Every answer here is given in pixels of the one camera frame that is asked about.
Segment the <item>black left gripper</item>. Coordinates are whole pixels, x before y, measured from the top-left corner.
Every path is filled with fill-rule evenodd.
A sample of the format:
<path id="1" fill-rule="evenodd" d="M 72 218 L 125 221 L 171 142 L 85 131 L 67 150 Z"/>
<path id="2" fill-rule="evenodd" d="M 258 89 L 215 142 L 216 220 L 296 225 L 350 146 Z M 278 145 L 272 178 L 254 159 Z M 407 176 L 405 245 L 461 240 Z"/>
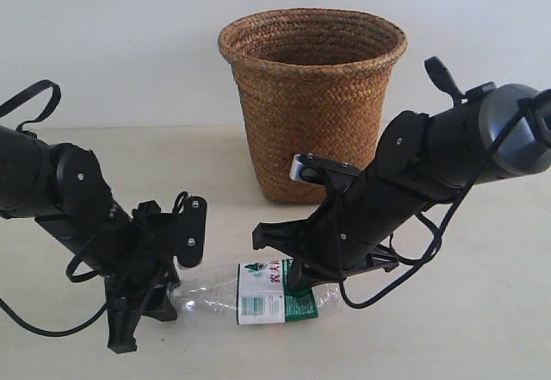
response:
<path id="1" fill-rule="evenodd" d="M 177 287 L 176 231 L 179 211 L 163 212 L 154 201 L 142 202 L 128 215 L 113 203 L 97 218 L 66 214 L 45 215 L 36 223 L 73 253 L 65 268 L 72 283 L 103 277 L 107 303 L 108 349 L 136 352 L 134 331 L 139 322 L 141 300 L 115 286 L 139 288 L 145 295 L 152 288 L 141 315 L 157 321 L 175 321 L 172 304 Z"/>

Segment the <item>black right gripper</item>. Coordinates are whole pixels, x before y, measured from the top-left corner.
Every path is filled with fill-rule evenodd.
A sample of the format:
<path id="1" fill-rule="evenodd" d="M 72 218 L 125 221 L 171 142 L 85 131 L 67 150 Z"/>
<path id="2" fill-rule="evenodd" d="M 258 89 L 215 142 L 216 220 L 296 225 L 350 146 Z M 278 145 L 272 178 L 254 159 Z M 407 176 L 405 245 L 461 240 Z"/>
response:
<path id="1" fill-rule="evenodd" d="M 361 171 L 346 188 L 327 193 L 307 219 L 259 223 L 252 248 L 299 253 L 288 268 L 289 290 L 312 287 L 311 279 L 336 279 L 363 273 L 368 256 L 420 210 L 420 194 L 380 178 L 374 168 Z"/>

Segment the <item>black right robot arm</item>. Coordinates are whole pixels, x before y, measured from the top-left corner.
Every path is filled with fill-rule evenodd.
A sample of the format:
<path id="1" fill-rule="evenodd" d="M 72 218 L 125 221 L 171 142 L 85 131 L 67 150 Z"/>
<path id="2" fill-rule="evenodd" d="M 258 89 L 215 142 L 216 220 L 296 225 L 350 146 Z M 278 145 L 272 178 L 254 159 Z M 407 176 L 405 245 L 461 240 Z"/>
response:
<path id="1" fill-rule="evenodd" d="M 483 84 L 437 115 L 401 112 L 384 130 L 364 168 L 310 153 L 294 156 L 290 176 L 324 187 L 307 218 L 261 223 L 256 250 L 288 255 L 288 286 L 302 290 L 404 263 L 394 231 L 468 184 L 546 171 L 550 166 L 550 93 L 522 84 Z"/>

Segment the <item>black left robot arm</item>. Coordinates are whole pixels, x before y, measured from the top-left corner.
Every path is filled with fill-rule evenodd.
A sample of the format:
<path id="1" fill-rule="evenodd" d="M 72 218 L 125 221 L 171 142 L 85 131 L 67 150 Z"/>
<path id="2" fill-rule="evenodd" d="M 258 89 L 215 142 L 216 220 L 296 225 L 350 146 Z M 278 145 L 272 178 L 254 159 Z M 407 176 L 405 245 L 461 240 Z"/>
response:
<path id="1" fill-rule="evenodd" d="M 142 317 L 176 319 L 169 303 L 177 283 L 170 217 L 154 201 L 127 214 L 92 151 L 2 128 L 1 216 L 33 219 L 72 252 L 65 268 L 72 283 L 102 278 L 112 352 L 136 351 Z"/>

